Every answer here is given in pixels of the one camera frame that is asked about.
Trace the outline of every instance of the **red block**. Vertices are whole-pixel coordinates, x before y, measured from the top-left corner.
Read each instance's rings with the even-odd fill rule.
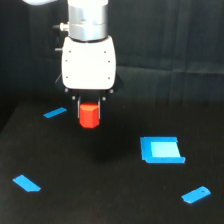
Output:
[[[80,105],[79,122],[84,128],[95,128],[100,124],[99,105],[96,103],[83,103]]]

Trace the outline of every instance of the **black surface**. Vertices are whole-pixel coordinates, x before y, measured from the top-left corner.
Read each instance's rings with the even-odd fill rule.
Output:
[[[43,117],[61,106],[68,111]],[[223,223],[223,114],[115,100],[101,125],[85,130],[68,105],[20,104],[0,134],[0,223]],[[142,161],[143,136],[176,136],[186,163]],[[21,174],[41,191],[13,183]],[[212,195],[182,201],[200,186]]]

